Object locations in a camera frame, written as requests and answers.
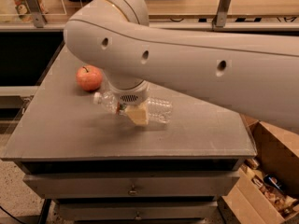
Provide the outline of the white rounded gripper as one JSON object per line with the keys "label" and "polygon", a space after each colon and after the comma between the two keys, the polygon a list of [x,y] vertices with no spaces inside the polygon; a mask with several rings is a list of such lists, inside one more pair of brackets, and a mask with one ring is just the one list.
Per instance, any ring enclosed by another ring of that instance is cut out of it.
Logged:
{"label": "white rounded gripper", "polygon": [[110,75],[107,79],[117,100],[128,105],[125,108],[128,118],[137,126],[148,125],[148,107],[143,103],[149,97],[148,81],[123,75]]}

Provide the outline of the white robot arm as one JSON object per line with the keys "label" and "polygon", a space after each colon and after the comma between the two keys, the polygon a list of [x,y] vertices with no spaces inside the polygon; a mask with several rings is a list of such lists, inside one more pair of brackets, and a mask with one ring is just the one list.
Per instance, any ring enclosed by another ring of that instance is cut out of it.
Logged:
{"label": "white robot arm", "polygon": [[151,28],[144,0],[92,0],[66,23],[64,42],[83,62],[111,73],[299,129],[294,36]]}

